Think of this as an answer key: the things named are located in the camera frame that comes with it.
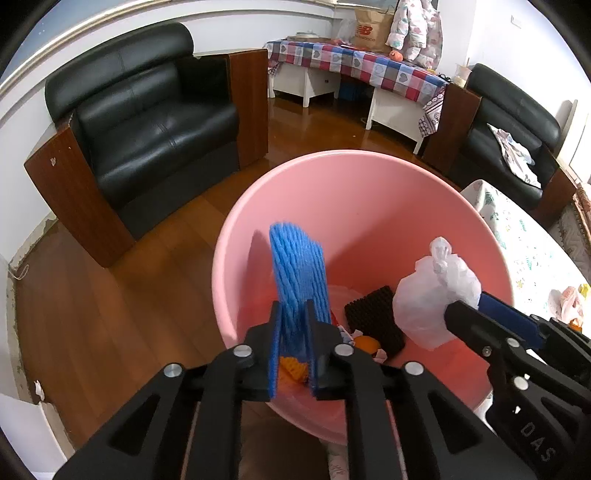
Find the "black foam sponge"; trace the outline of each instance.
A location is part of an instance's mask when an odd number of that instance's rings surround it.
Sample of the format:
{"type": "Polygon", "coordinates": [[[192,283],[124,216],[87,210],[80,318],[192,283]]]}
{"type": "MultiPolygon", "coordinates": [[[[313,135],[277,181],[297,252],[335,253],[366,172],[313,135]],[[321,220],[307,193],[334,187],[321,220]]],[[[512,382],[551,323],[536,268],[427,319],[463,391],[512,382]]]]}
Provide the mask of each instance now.
{"type": "Polygon", "coordinates": [[[361,330],[375,338],[389,357],[404,348],[404,334],[394,323],[392,298],[392,289],[385,286],[345,305],[350,331],[361,330]]]}

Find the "baseboard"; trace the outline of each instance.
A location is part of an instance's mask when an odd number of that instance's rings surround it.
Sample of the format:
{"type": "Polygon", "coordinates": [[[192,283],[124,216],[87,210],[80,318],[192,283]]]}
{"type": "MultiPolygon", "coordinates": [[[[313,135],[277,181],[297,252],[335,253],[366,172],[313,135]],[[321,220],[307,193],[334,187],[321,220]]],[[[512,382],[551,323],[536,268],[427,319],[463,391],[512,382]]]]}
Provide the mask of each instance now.
{"type": "Polygon", "coordinates": [[[59,413],[50,403],[41,402],[39,407],[45,415],[47,424],[49,425],[49,428],[56,439],[57,445],[64,454],[64,460],[68,460],[72,455],[74,455],[75,449],[68,437],[64,424],[61,422],[59,413]]]}
{"type": "MultiPolygon", "coordinates": [[[[12,257],[9,262],[10,268],[15,271],[21,271],[21,267],[24,266],[24,261],[27,255],[33,250],[35,245],[39,243],[39,240],[47,233],[47,231],[57,222],[57,218],[53,212],[50,212],[43,221],[37,225],[25,242],[18,249],[17,253],[12,257]]],[[[7,285],[7,327],[8,327],[8,352],[10,354],[10,361],[12,364],[12,372],[14,374],[14,380],[17,385],[18,398],[23,401],[31,403],[31,393],[27,385],[27,377],[25,376],[25,369],[22,365],[21,348],[18,343],[18,327],[17,327],[17,301],[16,301],[16,288],[15,280],[10,274],[8,274],[8,285],[7,285]]]]}
{"type": "Polygon", "coordinates": [[[25,242],[20,246],[20,248],[17,250],[17,253],[14,254],[14,257],[12,257],[12,260],[9,262],[10,268],[12,268],[13,271],[18,271],[21,268],[27,255],[31,253],[31,250],[33,250],[35,245],[39,243],[39,240],[43,238],[47,231],[56,222],[57,217],[55,214],[53,212],[49,212],[41,221],[41,223],[33,229],[31,234],[27,237],[25,242]]]}

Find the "wooden floor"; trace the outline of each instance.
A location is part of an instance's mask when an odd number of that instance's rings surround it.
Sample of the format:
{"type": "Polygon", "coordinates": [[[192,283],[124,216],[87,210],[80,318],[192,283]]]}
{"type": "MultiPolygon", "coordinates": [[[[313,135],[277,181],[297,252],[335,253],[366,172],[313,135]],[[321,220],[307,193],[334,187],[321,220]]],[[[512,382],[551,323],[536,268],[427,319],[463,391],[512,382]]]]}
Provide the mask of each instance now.
{"type": "MultiPolygon", "coordinates": [[[[271,100],[266,158],[185,205],[109,270],[60,223],[51,228],[17,284],[17,327],[29,386],[41,382],[74,446],[164,365],[201,365],[223,349],[212,306],[213,250],[232,205],[258,177],[299,155],[337,148],[420,164],[412,141],[385,128],[366,132],[362,114],[330,96],[312,99],[308,109],[297,98],[271,100]]],[[[249,404],[243,422],[269,415],[265,404],[249,404]]]]}

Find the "paper shopping bag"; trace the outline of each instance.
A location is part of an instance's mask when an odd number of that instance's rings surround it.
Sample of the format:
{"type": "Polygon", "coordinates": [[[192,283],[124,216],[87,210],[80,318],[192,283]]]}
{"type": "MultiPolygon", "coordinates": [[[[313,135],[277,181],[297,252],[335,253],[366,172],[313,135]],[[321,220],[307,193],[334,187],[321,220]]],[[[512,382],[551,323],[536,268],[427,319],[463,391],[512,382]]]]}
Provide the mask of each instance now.
{"type": "Polygon", "coordinates": [[[386,40],[390,34],[394,13],[356,8],[355,17],[357,18],[357,29],[353,37],[355,47],[380,53],[389,53],[392,50],[386,45],[386,40]]]}

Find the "wooden armrest panel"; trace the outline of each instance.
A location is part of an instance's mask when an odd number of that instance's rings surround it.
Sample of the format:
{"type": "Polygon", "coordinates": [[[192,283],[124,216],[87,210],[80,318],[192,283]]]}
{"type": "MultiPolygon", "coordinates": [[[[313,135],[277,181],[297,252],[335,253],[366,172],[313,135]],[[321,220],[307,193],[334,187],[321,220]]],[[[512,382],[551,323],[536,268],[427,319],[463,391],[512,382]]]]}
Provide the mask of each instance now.
{"type": "Polygon", "coordinates": [[[540,203],[535,210],[529,212],[530,216],[547,230],[558,220],[576,191],[575,181],[559,167],[544,188],[540,203]]]}
{"type": "Polygon", "coordinates": [[[103,267],[110,267],[135,240],[100,192],[70,123],[25,162],[43,199],[78,243],[103,267]]]}
{"type": "Polygon", "coordinates": [[[240,118],[240,168],[260,160],[269,151],[267,54],[266,50],[228,54],[230,95],[240,118]]]}
{"type": "Polygon", "coordinates": [[[474,117],[481,97],[450,83],[443,98],[439,128],[429,138],[422,160],[447,175],[456,159],[474,117]]]}

